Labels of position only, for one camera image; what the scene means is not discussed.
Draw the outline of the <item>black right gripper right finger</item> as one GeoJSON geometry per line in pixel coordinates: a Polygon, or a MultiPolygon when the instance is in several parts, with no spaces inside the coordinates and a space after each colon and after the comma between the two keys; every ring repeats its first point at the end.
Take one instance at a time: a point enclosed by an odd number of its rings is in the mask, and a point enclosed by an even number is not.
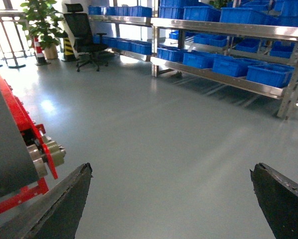
{"type": "Polygon", "coordinates": [[[256,164],[250,176],[275,238],[298,239],[298,184],[264,163],[256,164]]]}

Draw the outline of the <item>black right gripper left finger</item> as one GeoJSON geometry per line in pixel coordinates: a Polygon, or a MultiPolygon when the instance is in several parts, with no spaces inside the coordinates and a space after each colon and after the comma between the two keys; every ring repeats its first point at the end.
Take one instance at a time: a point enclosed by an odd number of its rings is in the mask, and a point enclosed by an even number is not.
{"type": "Polygon", "coordinates": [[[0,227],[0,239],[74,239],[85,208],[92,167],[84,163],[0,227]]]}

